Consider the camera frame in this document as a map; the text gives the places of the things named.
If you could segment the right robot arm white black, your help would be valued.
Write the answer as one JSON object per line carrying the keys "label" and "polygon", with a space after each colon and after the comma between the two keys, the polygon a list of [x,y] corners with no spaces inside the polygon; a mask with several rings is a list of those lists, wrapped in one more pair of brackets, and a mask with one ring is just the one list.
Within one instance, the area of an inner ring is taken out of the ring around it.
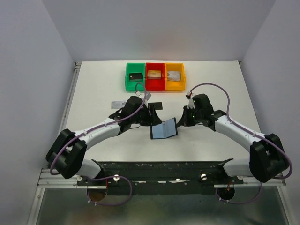
{"label": "right robot arm white black", "polygon": [[249,152],[249,159],[228,159],[220,165],[221,172],[228,177],[254,177],[265,183],[274,179],[289,167],[283,155],[280,138],[276,134],[265,135],[228,118],[222,110],[214,110],[205,94],[187,94],[188,105],[177,126],[192,127],[199,124],[218,132],[241,145]]}

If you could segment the silver credit card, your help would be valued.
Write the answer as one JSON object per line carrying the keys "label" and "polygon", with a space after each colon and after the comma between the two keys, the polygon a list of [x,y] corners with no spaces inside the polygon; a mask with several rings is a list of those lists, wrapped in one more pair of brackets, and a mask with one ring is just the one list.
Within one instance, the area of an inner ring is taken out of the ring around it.
{"label": "silver credit card", "polygon": [[126,101],[112,101],[111,102],[111,109],[121,109],[125,106]]}

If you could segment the black VIP credit card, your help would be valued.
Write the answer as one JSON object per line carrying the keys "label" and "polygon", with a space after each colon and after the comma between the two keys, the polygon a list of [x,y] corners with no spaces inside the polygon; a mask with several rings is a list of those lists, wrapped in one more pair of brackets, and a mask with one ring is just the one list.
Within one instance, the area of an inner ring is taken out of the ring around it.
{"label": "black VIP credit card", "polygon": [[153,108],[155,110],[162,110],[163,109],[162,102],[148,103],[148,107]]}

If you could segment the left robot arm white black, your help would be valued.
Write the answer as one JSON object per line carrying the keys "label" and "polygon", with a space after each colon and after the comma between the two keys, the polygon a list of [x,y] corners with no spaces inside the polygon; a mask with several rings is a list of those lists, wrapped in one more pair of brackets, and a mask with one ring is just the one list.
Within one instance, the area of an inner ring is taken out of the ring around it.
{"label": "left robot arm white black", "polygon": [[140,97],[131,96],[122,108],[94,127],[75,132],[62,130],[45,157],[51,174],[56,170],[56,174],[65,179],[75,175],[98,178],[102,168],[97,162],[85,159],[86,151],[108,138],[123,134],[133,124],[146,127],[161,124],[156,111],[162,108],[161,102],[147,103]]}

